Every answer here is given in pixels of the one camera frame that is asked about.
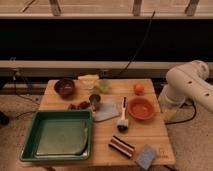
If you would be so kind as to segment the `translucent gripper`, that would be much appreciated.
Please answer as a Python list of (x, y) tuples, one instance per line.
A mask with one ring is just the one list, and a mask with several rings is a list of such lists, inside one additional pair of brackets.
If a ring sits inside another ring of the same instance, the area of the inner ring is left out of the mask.
[(184, 101), (185, 97), (172, 87), (164, 87), (158, 97), (163, 120), (165, 122), (170, 121)]

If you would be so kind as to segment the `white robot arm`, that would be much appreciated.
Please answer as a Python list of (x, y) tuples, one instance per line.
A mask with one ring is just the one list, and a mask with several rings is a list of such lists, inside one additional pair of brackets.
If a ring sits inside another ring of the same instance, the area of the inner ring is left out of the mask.
[(158, 97), (163, 119), (171, 120), (187, 98), (213, 112), (213, 85), (206, 82), (208, 76), (208, 65), (199, 60), (171, 68)]

